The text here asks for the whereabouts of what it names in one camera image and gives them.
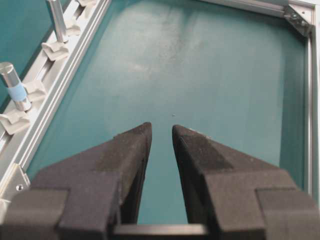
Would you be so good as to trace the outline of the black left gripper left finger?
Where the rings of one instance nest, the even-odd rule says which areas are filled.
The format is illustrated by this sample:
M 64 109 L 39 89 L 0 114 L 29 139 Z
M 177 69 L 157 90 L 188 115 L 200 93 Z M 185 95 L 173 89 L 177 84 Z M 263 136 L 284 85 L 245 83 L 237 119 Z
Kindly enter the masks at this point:
M 145 122 L 39 170 L 11 201 L 3 240 L 106 240 L 116 223 L 136 223 L 152 144 Z

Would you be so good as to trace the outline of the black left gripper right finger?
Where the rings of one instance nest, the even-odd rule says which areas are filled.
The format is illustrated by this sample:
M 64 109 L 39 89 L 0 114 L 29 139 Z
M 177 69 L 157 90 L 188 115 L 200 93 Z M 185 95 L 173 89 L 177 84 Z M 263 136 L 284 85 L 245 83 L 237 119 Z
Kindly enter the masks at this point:
M 316 202 L 283 168 L 172 127 L 187 220 L 215 240 L 317 240 Z

